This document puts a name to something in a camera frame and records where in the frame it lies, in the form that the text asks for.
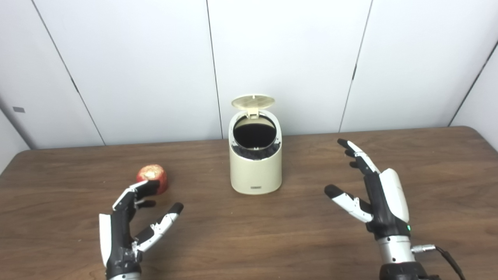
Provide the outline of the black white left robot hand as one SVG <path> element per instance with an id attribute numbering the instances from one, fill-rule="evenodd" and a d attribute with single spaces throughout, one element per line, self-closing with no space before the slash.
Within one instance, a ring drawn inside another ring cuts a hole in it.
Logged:
<path id="1" fill-rule="evenodd" d="M 148 196 L 162 193 L 159 180 L 145 180 L 128 186 L 112 206 L 112 214 L 100 214 L 99 236 L 105 278 L 107 280 L 140 280 L 143 254 L 154 246 L 171 228 L 184 209 L 180 202 L 135 237 L 130 222 L 141 208 L 156 205 Z"/>

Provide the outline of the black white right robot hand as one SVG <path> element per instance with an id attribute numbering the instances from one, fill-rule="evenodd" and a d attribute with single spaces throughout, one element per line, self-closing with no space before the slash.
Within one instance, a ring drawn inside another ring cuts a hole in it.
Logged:
<path id="1" fill-rule="evenodd" d="M 330 184 L 325 194 L 354 218 L 365 223 L 376 240 L 391 236 L 410 237 L 409 208 L 395 170 L 380 171 L 371 158 L 353 142 L 338 139 L 345 154 L 354 158 L 350 166 L 363 174 L 369 202 Z"/>

